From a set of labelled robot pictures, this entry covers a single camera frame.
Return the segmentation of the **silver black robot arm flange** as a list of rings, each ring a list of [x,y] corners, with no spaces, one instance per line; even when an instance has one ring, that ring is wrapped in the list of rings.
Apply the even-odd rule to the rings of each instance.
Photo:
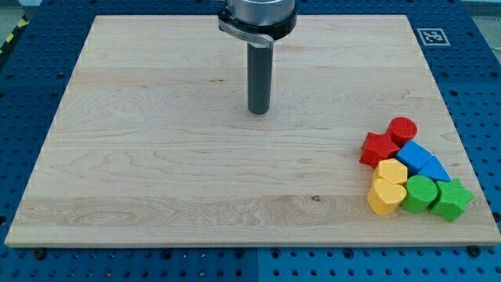
[[[257,48],[272,49],[295,28],[295,0],[227,0],[218,11],[218,29]]]

